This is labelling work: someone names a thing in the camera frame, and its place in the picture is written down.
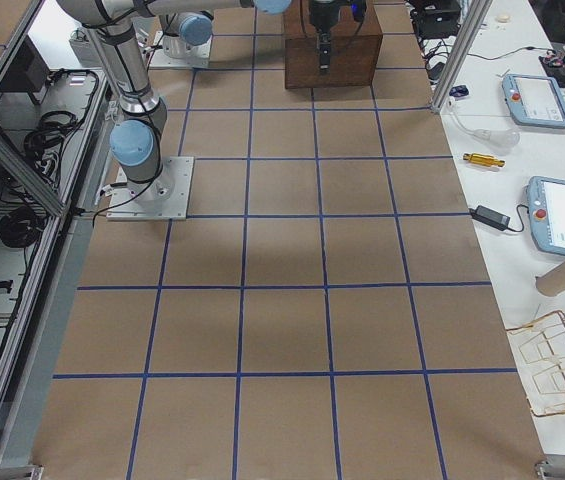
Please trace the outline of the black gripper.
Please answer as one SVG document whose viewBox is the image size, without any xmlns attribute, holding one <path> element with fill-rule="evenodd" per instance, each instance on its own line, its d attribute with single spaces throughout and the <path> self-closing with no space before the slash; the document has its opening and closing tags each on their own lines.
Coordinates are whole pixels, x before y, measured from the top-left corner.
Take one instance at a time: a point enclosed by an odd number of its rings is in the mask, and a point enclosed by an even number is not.
<svg viewBox="0 0 565 480">
<path fill-rule="evenodd" d="M 337 3 L 335 1 L 309 1 L 309 19 L 317 32 L 319 73 L 328 74 L 331 64 L 331 29 L 337 24 Z"/>
</svg>

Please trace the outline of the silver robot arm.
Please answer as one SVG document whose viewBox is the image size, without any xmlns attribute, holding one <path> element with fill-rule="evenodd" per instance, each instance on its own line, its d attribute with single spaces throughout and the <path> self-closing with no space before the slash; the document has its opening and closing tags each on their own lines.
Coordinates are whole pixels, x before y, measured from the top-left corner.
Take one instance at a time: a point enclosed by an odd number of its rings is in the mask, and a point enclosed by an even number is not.
<svg viewBox="0 0 565 480">
<path fill-rule="evenodd" d="M 165 54 L 176 59 L 196 54 L 211 39 L 212 20 L 207 11 L 160 15 Z"/>
<path fill-rule="evenodd" d="M 165 34 L 197 47 L 212 35 L 209 15 L 219 9 L 255 8 L 284 13 L 289 1 L 61 1 L 59 6 L 91 34 L 108 79 L 117 87 L 124 120 L 110 134 L 110 150 L 126 175 L 129 201 L 161 216 L 174 195 L 175 161 L 161 155 L 167 107 L 153 90 L 132 19 L 170 17 Z"/>
</svg>

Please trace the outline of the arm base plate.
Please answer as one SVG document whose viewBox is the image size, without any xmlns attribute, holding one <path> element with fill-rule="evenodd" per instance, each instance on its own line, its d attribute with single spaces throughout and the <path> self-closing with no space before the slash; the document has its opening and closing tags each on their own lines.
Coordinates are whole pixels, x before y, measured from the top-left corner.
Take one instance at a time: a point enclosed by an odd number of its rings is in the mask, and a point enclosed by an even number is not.
<svg viewBox="0 0 565 480">
<path fill-rule="evenodd" d="M 209 66 L 212 39 L 199 46 L 186 44 L 177 37 L 163 36 L 158 30 L 149 55 L 150 69 L 206 69 Z"/>
<path fill-rule="evenodd" d="M 148 190 L 131 182 L 112 192 L 113 208 L 106 211 L 111 221 L 185 220 L 188 213 L 194 158 L 162 158 L 162 172 Z"/>
</svg>

